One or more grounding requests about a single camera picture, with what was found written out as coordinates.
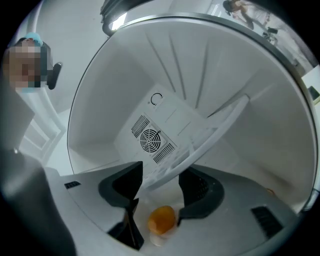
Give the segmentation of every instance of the orange ball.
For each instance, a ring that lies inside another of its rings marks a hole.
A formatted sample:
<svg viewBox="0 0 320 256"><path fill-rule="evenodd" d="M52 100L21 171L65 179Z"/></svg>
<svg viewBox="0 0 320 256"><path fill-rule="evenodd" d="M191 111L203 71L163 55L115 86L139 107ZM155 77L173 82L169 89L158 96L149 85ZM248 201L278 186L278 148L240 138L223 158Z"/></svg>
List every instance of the orange ball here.
<svg viewBox="0 0 320 256"><path fill-rule="evenodd" d="M156 234L162 235L176 223L175 211L171 206L165 205L155 209L148 219L149 230Z"/></svg>

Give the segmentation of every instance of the circular fan vent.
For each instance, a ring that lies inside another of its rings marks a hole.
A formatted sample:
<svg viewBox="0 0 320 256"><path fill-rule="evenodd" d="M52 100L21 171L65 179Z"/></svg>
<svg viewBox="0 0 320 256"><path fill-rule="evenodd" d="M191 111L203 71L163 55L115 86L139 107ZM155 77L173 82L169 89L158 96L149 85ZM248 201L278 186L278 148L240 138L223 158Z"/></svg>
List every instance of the circular fan vent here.
<svg viewBox="0 0 320 256"><path fill-rule="evenodd" d="M160 148L161 139L159 136L159 131L148 129L145 130L140 137L140 143L144 151L153 153Z"/></svg>

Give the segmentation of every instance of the orange object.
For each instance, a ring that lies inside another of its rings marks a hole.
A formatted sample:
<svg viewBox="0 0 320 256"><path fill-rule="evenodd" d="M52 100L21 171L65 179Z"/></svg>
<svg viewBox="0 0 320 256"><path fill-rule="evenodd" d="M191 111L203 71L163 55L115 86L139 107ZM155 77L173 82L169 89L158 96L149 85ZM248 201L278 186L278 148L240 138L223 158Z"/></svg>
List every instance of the orange object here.
<svg viewBox="0 0 320 256"><path fill-rule="evenodd" d="M175 211L171 206L165 205L155 209L148 219L149 230L162 235L172 229L176 223Z"/></svg>

